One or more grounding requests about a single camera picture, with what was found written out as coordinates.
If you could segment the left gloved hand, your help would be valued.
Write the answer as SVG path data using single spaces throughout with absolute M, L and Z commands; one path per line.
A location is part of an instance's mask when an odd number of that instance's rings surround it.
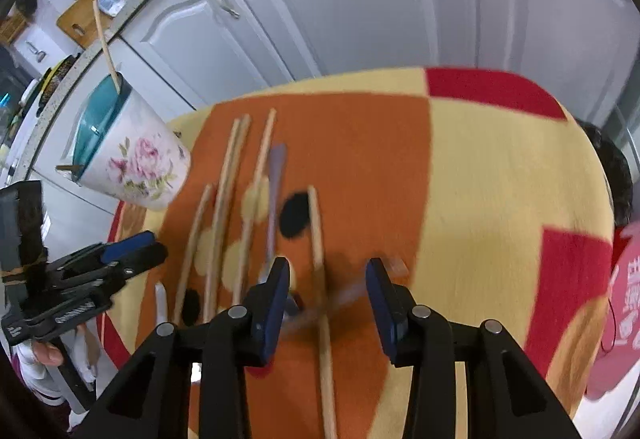
M 101 345 L 88 326 L 78 326 L 75 331 L 70 359 L 80 377 L 93 384 L 98 375 Z M 12 348 L 12 365 L 23 384 L 44 404 L 59 407 L 65 402 L 61 390 L 53 381 L 47 367 L 59 367 L 65 362 L 62 350 L 52 344 L 24 341 Z

